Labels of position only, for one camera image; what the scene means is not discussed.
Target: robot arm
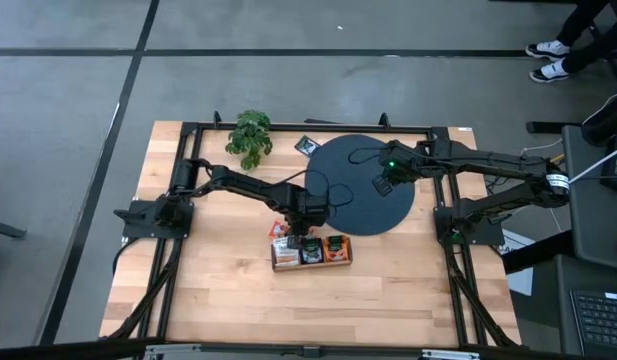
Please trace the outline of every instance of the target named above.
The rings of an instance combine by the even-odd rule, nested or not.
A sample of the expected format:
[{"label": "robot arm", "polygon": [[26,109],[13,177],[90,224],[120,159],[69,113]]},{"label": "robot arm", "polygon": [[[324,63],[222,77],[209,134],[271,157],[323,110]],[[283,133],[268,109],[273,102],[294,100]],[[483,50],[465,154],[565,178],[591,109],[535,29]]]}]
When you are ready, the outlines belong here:
[{"label": "robot arm", "polygon": [[422,178],[473,172],[524,180],[484,201],[488,215],[525,205],[560,207],[569,201],[568,177],[549,159],[477,151],[451,140],[420,141],[410,148],[390,141],[379,153],[383,173],[373,181],[384,196],[392,185]]},{"label": "robot arm", "polygon": [[270,184],[231,171],[225,166],[212,166],[207,162],[202,166],[210,170],[211,178],[199,191],[193,192],[193,196],[225,190],[262,201],[271,210],[284,215],[291,235],[307,235],[311,226],[322,226],[328,219],[327,195],[315,196],[305,188],[287,182]]}]

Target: person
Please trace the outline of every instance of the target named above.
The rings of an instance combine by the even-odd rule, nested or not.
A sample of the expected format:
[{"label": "person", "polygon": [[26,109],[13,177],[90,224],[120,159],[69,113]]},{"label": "person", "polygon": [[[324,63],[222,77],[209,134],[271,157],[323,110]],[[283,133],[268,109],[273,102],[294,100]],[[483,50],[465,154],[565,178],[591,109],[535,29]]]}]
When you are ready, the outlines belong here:
[{"label": "person", "polygon": [[581,33],[593,19],[608,5],[609,0],[580,0],[575,11],[568,17],[557,39],[526,47],[526,54],[534,58],[548,58],[552,64],[529,73],[530,79],[538,83],[565,80],[617,49],[617,23],[600,39],[581,50],[570,51]]}]

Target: snack package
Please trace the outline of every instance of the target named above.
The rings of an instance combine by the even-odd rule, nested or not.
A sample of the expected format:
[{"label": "snack package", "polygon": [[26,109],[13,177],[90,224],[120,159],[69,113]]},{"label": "snack package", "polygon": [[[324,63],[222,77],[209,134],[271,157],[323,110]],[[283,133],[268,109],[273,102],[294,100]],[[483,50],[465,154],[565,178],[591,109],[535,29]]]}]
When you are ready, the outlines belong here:
[{"label": "snack package", "polygon": [[326,262],[346,261],[350,241],[343,235],[329,236],[322,240]]},{"label": "snack package", "polygon": [[324,262],[321,239],[306,237],[301,248],[302,264],[318,264]]},{"label": "snack package", "polygon": [[268,232],[268,237],[270,240],[282,238],[286,236],[286,232],[288,231],[288,225],[286,225],[283,220],[275,220],[272,224],[272,228]]},{"label": "snack package", "polygon": [[299,265],[299,249],[290,249],[287,237],[273,239],[272,247],[275,252],[275,266]]}]

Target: wooden tabletop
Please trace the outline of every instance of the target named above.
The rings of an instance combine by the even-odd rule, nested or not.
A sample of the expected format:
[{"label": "wooden tabletop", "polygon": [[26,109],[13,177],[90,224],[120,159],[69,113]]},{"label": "wooden tabletop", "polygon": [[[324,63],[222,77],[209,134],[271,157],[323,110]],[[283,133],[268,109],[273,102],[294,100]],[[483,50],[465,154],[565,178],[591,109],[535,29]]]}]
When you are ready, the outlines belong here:
[{"label": "wooden tabletop", "polygon": [[[170,180],[181,122],[155,122],[137,196],[154,199]],[[449,128],[450,137],[474,148],[469,128]],[[318,143],[345,133],[271,132],[274,148],[250,176],[276,182],[306,168],[294,149],[302,135]],[[399,139],[414,146],[423,135],[367,134],[382,141]],[[240,170],[240,157],[224,151],[227,131],[206,130],[201,157]],[[208,177],[200,171],[199,183]],[[303,185],[303,177],[293,182]],[[460,174],[462,197],[486,195],[477,174]],[[450,192],[445,184],[445,197]],[[457,346],[443,251],[436,241],[433,182],[418,180],[415,203],[395,228],[378,236],[351,238],[351,266],[274,273],[268,231],[282,217],[263,203],[228,192],[195,201],[194,222],[184,242],[168,323],[168,340],[190,342]],[[336,234],[324,226],[318,235]],[[116,330],[146,290],[155,240],[142,239],[121,256],[101,326]],[[497,254],[471,247],[481,301],[513,340],[519,332],[506,274]],[[149,334],[155,334],[160,299]],[[468,335],[475,342],[465,299]]]}]

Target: gray floor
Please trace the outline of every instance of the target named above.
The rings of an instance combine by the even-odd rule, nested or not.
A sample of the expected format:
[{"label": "gray floor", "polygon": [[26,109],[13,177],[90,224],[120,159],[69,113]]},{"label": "gray floor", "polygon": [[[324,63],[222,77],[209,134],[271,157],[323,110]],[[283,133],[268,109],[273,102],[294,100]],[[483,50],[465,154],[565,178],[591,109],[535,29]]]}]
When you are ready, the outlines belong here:
[{"label": "gray floor", "polygon": [[[31,5],[0,0],[0,47],[134,48],[147,0]],[[404,48],[514,50],[551,39],[570,5],[486,0],[161,1],[148,48]],[[613,22],[604,13],[602,28]],[[581,43],[589,41],[585,35]],[[33,343],[128,70],[127,57],[0,57],[0,347]],[[144,58],[58,341],[95,339],[122,224],[155,120],[233,119],[244,109],[278,122],[307,117],[470,126],[501,152],[555,141],[531,120],[581,121],[617,92],[605,63],[556,84],[530,82],[532,59],[370,57]],[[559,148],[538,152],[559,153]],[[568,228],[567,209],[558,209]],[[550,214],[527,209],[506,227],[541,239]],[[555,329],[522,321],[524,343],[551,348]]]}]

